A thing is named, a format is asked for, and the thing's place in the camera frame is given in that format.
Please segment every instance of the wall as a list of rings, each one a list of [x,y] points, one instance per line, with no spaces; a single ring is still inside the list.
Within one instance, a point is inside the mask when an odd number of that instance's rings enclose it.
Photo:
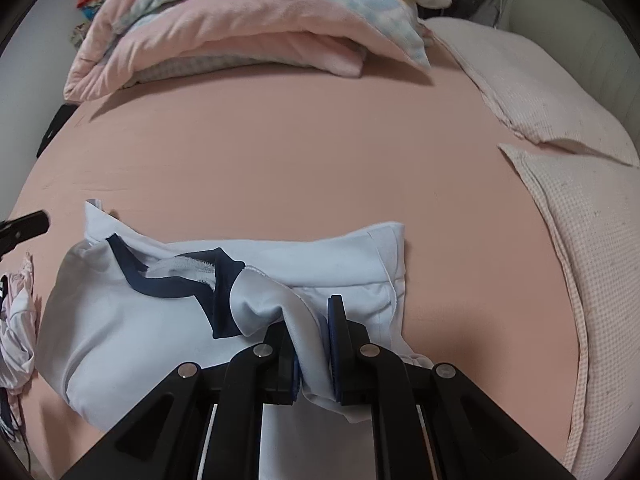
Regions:
[[[76,0],[38,0],[0,56],[0,219],[36,161],[76,54],[69,41],[82,21]]]

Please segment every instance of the pink bed sheet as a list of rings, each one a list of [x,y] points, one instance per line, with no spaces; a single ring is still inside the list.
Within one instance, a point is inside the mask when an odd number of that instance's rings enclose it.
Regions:
[[[254,66],[167,80],[83,104],[33,168],[13,217],[44,208],[33,254],[45,304],[83,206],[100,198],[166,242],[311,240],[406,224],[403,334],[467,373],[562,460],[578,346],[546,225],[496,145],[502,126],[449,54],[430,76],[373,57],[360,80]],[[28,437],[58,478],[100,437],[39,377]]]

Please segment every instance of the white upholstered headboard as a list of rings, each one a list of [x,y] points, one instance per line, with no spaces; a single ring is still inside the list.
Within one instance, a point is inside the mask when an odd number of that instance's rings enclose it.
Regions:
[[[601,0],[505,0],[498,26],[544,48],[640,152],[640,57]]]

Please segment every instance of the bed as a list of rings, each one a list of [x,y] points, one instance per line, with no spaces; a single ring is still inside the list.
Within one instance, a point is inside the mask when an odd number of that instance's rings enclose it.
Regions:
[[[590,16],[583,43],[567,43],[562,30],[573,19],[551,19],[551,0],[506,0],[501,28],[540,44],[640,146],[640,60],[600,0],[569,1]],[[595,68],[574,66],[593,36],[613,40],[602,42]],[[43,208],[50,232],[2,268],[29,251],[44,309],[60,261],[82,239],[82,204],[94,198],[163,242],[313,240],[402,222],[406,341],[434,362],[456,364],[571,467],[584,370],[574,307],[549,227],[497,145],[559,150],[514,136],[441,41],[427,54],[428,74],[381,56],[370,56],[358,79],[257,65],[85,102],[38,160],[12,213]],[[613,82],[624,92],[607,92]],[[37,374],[22,402],[30,445],[52,478],[102,434]],[[579,478],[604,478],[613,466],[585,466]]]

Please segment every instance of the silver bolt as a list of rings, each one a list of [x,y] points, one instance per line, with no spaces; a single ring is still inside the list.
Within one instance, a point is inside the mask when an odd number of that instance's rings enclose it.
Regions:
[[[182,363],[178,367],[178,375],[183,379],[193,377],[198,371],[198,367],[193,363]]]
[[[366,344],[360,347],[360,353],[364,357],[376,357],[380,354],[380,348],[376,345]]]
[[[273,354],[273,348],[271,348],[271,345],[262,343],[254,347],[254,354],[258,357],[269,357]]]
[[[443,379],[450,379],[456,375],[456,369],[451,365],[440,365],[436,368],[436,373]]]

